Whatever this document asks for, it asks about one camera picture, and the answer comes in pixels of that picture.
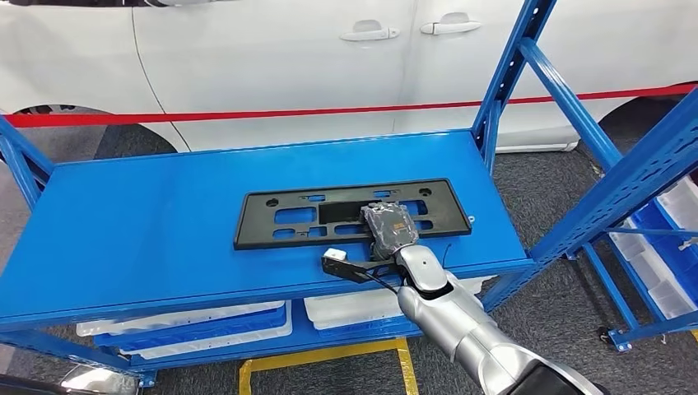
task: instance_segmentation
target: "blue metal shelf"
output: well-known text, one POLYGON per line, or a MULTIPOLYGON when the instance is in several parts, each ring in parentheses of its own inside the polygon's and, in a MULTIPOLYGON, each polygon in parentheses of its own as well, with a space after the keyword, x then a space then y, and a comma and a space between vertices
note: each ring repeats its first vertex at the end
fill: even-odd
MULTIPOLYGON (((475 218, 472 234, 424 244, 459 278, 501 276, 482 300, 488 311, 560 256, 592 253, 590 243, 606 229, 698 165, 698 90, 622 157, 537 46, 554 5, 523 4, 470 129, 54 166, 0 116, 0 150, 33 209, 0 276, 0 342, 151 378, 157 369, 419 333, 405 323, 334 336, 314 330, 300 299, 378 285, 323 273, 324 246, 235 251, 235 226, 250 192, 449 179, 475 218), (499 117, 527 64, 606 171, 530 252, 490 177, 499 117), (36 330, 271 300, 295 300, 290 336, 156 360, 126 360, 36 330)), ((342 249, 352 259, 368 258, 366 244, 342 249)), ((639 325, 603 264, 592 261, 631 326, 609 333, 619 349, 698 325, 698 312, 639 325)))
MULTIPOLYGON (((467 130, 58 165, 0 276, 0 325, 374 289, 325 274, 328 246, 235 251, 244 195, 434 178, 450 180, 477 224, 469 236, 424 240, 437 255, 451 245, 449 270, 476 277, 533 265, 467 130)), ((366 244, 341 248, 368 258, 366 244)))

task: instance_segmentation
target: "rectangular slot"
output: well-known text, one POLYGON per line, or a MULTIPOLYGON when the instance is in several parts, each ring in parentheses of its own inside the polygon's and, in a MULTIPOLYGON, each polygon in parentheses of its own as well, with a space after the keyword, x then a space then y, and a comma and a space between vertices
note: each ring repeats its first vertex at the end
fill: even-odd
POLYGON ((308 232, 310 237, 323 237, 327 236, 327 226, 313 226, 308 232))
POLYGON ((417 230, 432 230, 434 229, 434 223, 431 221, 415 221, 417 230))
POLYGON ((274 214, 275 224, 305 224, 315 222, 315 207, 282 208, 274 214))
POLYGON ((337 235, 360 235, 364 233, 363 225, 337 225, 334 227, 334 233, 337 235))
POLYGON ((359 202, 333 202, 319 205, 320 225, 333 222, 356 222, 361 219, 361 208, 378 200, 365 200, 359 202))
POLYGON ((324 202, 325 201, 325 195, 309 195, 309 196, 301 196, 301 199, 307 199, 308 202, 324 202))
POLYGON ((424 216, 428 212, 426 203, 423 200, 406 200, 405 202, 400 202, 400 204, 407 206, 407 212, 411 216, 424 216))
POLYGON ((290 239, 295 236, 295 230, 293 229, 277 229, 274 230, 274 239, 290 239))

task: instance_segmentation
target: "car door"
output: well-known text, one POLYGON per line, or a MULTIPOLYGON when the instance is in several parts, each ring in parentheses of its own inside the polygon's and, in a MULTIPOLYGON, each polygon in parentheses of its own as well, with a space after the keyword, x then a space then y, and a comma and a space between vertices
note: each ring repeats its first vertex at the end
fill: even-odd
MULTIPOLYGON (((419 0, 402 104, 482 100, 523 0, 419 0)), ((397 132, 469 128, 478 107, 398 114, 397 132)))
MULTIPOLYGON (((523 0, 419 0, 416 25, 476 21, 441 35, 414 34, 404 104, 481 100, 523 0)), ((698 36, 698 0, 558 2, 539 45, 575 92, 668 86, 698 79, 689 50, 698 36)), ((526 67, 512 97, 548 95, 526 67)), ((623 99, 584 104, 599 120, 623 99)), ((396 132, 467 128, 477 107, 419 110, 396 118, 396 132)), ((500 121, 500 151, 566 149, 578 139, 554 103, 509 105, 500 121)))
MULTIPOLYGON (((134 9, 165 112, 394 105, 413 0, 233 0, 134 9)), ((391 113, 177 123, 191 149, 390 133, 391 113)))

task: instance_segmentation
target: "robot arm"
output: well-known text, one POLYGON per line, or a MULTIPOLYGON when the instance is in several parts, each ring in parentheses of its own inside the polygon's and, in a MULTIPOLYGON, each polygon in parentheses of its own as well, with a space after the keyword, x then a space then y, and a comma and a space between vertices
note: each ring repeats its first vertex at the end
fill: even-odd
POLYGON ((375 280, 381 270, 381 275, 397 272, 403 279, 397 291, 400 309, 486 395, 603 395, 581 374, 507 337, 431 249, 416 243, 418 233, 405 207, 372 203, 362 212, 375 236, 373 254, 382 260, 350 263, 346 254, 330 249, 323 269, 356 282, 375 280))

